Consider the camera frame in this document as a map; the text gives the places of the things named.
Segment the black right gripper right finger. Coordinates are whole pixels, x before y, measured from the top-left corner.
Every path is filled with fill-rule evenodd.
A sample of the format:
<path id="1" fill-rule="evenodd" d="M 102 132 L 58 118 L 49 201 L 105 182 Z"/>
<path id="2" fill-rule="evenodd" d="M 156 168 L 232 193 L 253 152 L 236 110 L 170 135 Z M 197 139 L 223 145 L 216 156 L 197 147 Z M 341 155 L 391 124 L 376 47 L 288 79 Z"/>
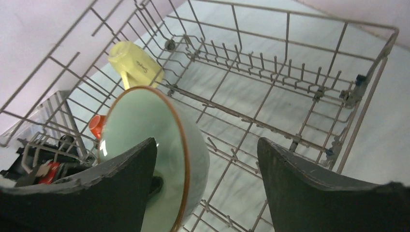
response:
<path id="1" fill-rule="evenodd" d="M 407 232 L 410 188 L 323 168 L 267 138 L 257 156 L 277 232 Z"/>

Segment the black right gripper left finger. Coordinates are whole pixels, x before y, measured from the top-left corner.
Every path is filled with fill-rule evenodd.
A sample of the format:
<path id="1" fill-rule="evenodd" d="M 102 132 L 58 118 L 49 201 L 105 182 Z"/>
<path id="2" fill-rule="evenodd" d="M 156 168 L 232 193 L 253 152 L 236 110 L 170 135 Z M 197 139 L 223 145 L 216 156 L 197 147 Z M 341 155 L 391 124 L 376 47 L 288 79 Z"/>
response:
<path id="1" fill-rule="evenodd" d="M 139 232 L 157 157 L 148 138 L 123 154 L 60 179 L 0 190 L 3 232 Z"/>

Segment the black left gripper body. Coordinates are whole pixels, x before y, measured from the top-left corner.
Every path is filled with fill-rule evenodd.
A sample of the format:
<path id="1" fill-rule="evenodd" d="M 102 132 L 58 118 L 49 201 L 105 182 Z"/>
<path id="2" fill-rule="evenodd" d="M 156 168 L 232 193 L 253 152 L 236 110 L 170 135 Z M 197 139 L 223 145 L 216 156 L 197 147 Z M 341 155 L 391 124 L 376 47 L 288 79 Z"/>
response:
<path id="1" fill-rule="evenodd" d="M 56 144 L 40 139 L 16 141 L 17 158 L 8 169 L 1 169 L 1 187 L 52 184 L 96 165 L 94 155 L 80 155 L 79 145 L 71 135 L 61 136 Z"/>

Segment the pale green cup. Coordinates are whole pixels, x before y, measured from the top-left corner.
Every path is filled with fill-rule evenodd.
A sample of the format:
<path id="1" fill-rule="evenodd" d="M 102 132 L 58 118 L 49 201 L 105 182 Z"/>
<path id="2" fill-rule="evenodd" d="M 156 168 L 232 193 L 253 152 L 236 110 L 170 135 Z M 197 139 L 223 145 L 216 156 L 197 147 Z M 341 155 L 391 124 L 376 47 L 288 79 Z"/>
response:
<path id="1" fill-rule="evenodd" d="M 157 148 L 154 175 L 161 190 L 148 201 L 144 232 L 176 232 L 190 218 L 206 189 L 209 153 L 195 121 L 181 106 L 148 86 L 132 87 L 113 103 L 99 142 L 100 160 L 110 160 L 147 138 Z"/>

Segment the grey wire dish rack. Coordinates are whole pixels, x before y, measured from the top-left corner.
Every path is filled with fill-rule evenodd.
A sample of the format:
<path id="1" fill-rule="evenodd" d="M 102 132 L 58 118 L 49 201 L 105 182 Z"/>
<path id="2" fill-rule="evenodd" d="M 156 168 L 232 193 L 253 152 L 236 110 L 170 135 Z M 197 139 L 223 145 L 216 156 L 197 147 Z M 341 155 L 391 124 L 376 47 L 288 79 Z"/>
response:
<path id="1" fill-rule="evenodd" d="M 108 56 L 129 40 L 159 63 L 159 89 L 210 156 L 181 230 L 272 232 L 258 139 L 341 173 L 399 33 L 300 0 L 3 0 L 0 159 L 20 154 L 24 172 L 71 148 L 101 161 L 88 122 L 125 89 Z"/>

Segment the yellow mug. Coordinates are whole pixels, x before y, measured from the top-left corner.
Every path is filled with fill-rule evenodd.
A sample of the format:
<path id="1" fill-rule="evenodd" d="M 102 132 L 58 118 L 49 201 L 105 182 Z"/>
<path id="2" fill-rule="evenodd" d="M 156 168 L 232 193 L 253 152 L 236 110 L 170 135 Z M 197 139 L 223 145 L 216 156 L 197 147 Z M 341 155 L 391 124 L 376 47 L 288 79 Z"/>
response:
<path id="1" fill-rule="evenodd" d="M 157 87 L 163 80 L 164 70 L 161 65 L 133 42 L 116 43 L 107 59 L 120 75 L 125 89 L 135 86 Z"/>

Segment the small orange cup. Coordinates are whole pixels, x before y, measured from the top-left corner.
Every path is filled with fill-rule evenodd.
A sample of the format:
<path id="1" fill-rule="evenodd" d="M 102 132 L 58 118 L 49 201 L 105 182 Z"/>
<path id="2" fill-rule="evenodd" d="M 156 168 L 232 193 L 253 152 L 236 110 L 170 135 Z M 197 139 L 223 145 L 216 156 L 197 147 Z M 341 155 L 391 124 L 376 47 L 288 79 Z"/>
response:
<path id="1" fill-rule="evenodd" d="M 105 115 L 94 115 L 88 123 L 90 132 L 95 136 L 97 140 L 101 139 L 105 118 Z"/>

